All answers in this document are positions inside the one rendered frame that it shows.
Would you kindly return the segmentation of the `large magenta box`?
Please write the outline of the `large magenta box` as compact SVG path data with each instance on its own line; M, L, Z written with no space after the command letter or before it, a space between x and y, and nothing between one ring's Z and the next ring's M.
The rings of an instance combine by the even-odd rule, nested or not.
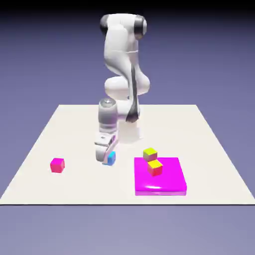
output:
M159 157L161 168L151 168L142 157L134 159L136 196L185 196L187 184L177 157Z

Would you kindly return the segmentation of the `small yellow-green cube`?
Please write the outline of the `small yellow-green cube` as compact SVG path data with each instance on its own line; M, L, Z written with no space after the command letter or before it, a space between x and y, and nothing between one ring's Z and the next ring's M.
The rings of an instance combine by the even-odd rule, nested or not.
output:
M147 162L157 160L157 151L152 147L144 149L143 159Z

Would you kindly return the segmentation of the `small blue cube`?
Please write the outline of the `small blue cube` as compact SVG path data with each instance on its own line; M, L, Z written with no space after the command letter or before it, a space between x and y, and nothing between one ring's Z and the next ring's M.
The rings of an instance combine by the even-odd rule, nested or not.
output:
M116 152L115 151L112 151L107 159L103 162L104 165L113 165L115 163L115 160L116 160Z

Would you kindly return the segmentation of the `small yellow cube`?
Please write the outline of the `small yellow cube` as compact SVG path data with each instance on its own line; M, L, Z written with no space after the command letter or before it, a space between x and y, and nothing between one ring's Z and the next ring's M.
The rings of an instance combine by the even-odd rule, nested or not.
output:
M162 174L163 164L158 159L148 161L147 169L151 176L158 176Z

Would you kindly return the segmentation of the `small pink cube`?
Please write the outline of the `small pink cube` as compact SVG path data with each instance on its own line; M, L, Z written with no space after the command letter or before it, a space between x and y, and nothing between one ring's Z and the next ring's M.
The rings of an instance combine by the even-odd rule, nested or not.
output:
M53 173L62 173L65 168L65 161L63 158L53 158L50 163L50 169Z

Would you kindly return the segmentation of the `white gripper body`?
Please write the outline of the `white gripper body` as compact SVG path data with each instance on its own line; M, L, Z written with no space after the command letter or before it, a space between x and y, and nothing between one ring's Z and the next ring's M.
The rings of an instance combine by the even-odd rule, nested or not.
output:
M108 156L118 143L118 135L114 133L98 132L95 139L96 160L108 162Z

